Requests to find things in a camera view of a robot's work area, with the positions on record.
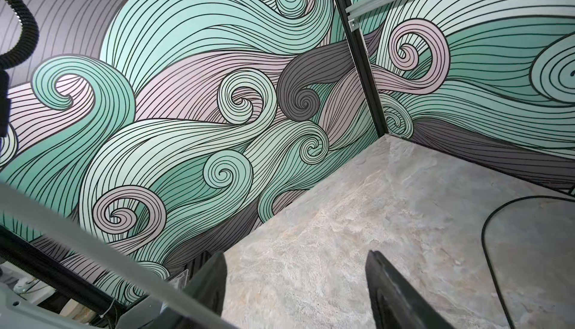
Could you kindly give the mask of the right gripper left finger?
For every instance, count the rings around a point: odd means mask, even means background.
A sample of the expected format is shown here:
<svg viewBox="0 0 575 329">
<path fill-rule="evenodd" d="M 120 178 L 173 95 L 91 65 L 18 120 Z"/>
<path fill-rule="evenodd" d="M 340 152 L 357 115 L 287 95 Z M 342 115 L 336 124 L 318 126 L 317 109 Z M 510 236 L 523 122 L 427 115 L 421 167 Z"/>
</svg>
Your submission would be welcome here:
<svg viewBox="0 0 575 329">
<path fill-rule="evenodd" d="M 224 299 L 226 296 L 227 264 L 223 252 L 214 254 L 184 288 L 184 294 L 196 300 L 210 314 L 214 314 L 217 324 L 204 325 L 196 318 L 185 317 L 172 309 L 163 311 L 148 328 L 223 328 L 222 319 Z"/>
</svg>

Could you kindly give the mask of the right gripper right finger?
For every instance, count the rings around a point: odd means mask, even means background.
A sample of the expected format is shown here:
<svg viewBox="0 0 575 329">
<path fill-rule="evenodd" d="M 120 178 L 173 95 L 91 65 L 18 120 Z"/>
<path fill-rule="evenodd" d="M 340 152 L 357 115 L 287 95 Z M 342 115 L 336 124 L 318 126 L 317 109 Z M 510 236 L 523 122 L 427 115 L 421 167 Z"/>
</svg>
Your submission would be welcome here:
<svg viewBox="0 0 575 329">
<path fill-rule="evenodd" d="M 377 328 L 452 327 L 381 252 L 368 252 L 365 276 Z"/>
</svg>

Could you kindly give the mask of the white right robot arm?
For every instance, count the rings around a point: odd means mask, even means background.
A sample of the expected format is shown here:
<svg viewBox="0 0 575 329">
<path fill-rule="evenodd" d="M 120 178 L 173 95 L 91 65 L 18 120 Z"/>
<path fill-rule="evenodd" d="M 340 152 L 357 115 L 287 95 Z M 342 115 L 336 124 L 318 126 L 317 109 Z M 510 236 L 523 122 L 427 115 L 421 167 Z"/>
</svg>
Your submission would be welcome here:
<svg viewBox="0 0 575 329">
<path fill-rule="evenodd" d="M 184 288 L 220 316 L 226 286 L 227 265 L 222 254 L 210 258 Z M 365 263 L 371 309 L 377 328 L 450 328 L 449 324 L 378 251 L 370 251 Z M 201 328 L 153 298 L 147 298 L 125 314 L 105 317 L 108 328 Z M 1 286 L 2 328 L 83 328 L 83 324 L 45 310 Z"/>
</svg>

